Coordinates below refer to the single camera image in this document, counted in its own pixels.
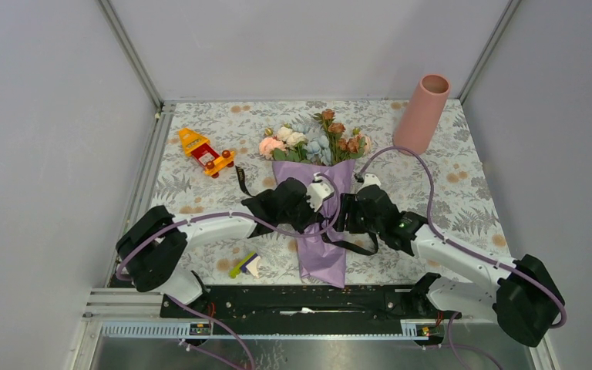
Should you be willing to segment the black ribbon with gold letters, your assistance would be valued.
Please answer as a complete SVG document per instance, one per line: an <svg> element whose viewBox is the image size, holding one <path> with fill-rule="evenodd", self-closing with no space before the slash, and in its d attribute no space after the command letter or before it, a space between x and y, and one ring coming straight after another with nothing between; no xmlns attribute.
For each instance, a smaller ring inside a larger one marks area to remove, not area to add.
<svg viewBox="0 0 592 370"><path fill-rule="evenodd" d="M246 186L244 170L237 165L235 165L234 168L237 173L237 180L238 180L241 191L243 193L245 193L246 195L248 195L249 197L253 197L253 195L248 191L248 188ZM336 247L341 247L347 251L351 251L356 254L361 254L361 255L365 255L365 256L372 256L378 252L378 239L377 239L376 235L371 232L368 232L368 236L373 243L372 249L368 249L368 250L364 249L363 247L361 247L357 244L353 244L353 243L345 241L345 240L344 241L343 240L332 241L327 234L322 235L322 240L327 244L333 244Z"/></svg>

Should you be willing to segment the purple paper flower bouquet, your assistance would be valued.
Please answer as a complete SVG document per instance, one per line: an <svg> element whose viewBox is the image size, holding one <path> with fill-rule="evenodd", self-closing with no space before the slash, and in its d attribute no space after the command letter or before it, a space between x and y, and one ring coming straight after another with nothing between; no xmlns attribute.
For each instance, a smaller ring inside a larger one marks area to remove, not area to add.
<svg viewBox="0 0 592 370"><path fill-rule="evenodd" d="M259 144L259 154L272 161L278 183L293 177L306 184L322 173L342 193L351 189L355 161L369 150L370 139L359 129L348 131L333 109L285 123ZM332 241L344 240L332 228L324 234ZM300 275L342 288L347 250L325 243L322 235L297 239Z"/></svg>

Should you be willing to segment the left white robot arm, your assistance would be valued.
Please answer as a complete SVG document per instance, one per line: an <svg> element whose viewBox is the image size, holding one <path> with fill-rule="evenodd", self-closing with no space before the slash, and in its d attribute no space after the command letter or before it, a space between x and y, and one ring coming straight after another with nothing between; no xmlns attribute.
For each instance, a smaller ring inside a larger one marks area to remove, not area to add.
<svg viewBox="0 0 592 370"><path fill-rule="evenodd" d="M116 243L120 259L115 275L140 292L176 298L191 317L208 306L196 273L179 266L188 247L259 237L273 232L311 237L324 202L335 192L322 176L308 185L289 177L276 188L247 197L227 210L178 216L164 205L150 208Z"/></svg>

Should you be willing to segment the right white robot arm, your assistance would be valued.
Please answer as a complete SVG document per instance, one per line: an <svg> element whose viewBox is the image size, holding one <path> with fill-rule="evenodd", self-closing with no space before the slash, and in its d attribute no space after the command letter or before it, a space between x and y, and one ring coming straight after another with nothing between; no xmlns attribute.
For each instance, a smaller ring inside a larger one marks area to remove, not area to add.
<svg viewBox="0 0 592 370"><path fill-rule="evenodd" d="M378 185L341 195L336 231L367 234L412 257L431 260L465 280L427 273L410 293L412 310L472 315L497 324L512 339L536 347L567 319L565 301L544 263L532 256L496 257L445 237L431 216L400 211Z"/></svg>

